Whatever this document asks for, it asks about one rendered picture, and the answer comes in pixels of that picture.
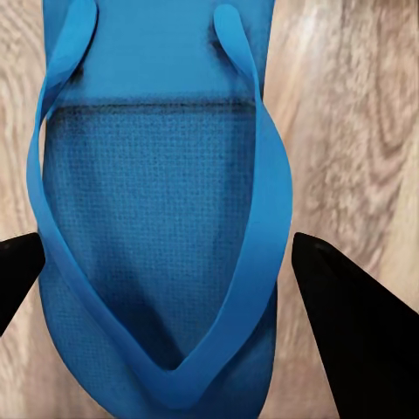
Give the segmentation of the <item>sandal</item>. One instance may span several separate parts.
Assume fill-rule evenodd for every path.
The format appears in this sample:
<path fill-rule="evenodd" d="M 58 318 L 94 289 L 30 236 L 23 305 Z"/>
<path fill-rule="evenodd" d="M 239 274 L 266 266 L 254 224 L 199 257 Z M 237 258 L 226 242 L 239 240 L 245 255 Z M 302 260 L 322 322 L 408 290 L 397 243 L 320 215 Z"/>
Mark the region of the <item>sandal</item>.
<path fill-rule="evenodd" d="M 42 3 L 26 183 L 59 356 L 116 419 L 258 419 L 293 199 L 275 0 Z"/>

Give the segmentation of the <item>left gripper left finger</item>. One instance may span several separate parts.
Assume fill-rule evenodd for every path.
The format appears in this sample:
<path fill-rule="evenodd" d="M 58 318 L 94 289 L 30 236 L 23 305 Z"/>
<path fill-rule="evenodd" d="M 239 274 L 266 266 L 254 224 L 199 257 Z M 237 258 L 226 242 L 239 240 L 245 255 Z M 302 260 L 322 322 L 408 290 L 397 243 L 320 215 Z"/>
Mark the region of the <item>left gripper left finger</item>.
<path fill-rule="evenodd" d="M 0 242 L 0 336 L 45 265 L 44 247 L 33 232 Z"/>

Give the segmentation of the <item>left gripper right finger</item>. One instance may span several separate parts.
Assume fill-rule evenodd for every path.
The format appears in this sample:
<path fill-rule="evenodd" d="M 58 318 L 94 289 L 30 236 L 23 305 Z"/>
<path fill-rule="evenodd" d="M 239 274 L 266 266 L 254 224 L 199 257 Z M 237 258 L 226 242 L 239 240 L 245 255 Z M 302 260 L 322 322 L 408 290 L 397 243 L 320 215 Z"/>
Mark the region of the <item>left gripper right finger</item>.
<path fill-rule="evenodd" d="M 292 267 L 340 419 L 419 419 L 419 313 L 321 238 Z"/>

